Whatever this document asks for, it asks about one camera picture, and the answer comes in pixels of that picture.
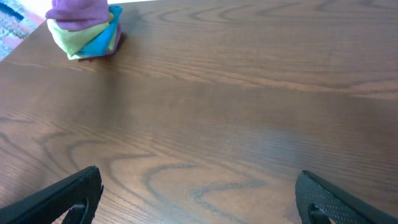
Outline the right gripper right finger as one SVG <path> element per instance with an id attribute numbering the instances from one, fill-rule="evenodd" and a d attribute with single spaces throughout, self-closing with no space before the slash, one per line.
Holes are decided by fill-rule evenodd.
<path id="1" fill-rule="evenodd" d="M 302 223 L 397 224 L 393 217 L 349 194 L 313 172 L 303 170 L 295 183 Z"/>

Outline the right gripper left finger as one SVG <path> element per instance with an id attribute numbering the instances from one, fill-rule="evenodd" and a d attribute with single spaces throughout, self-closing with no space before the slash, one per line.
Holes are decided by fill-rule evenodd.
<path id="1" fill-rule="evenodd" d="M 1 223 L 91 224 L 103 193 L 100 170 L 89 166 L 1 209 Z"/>

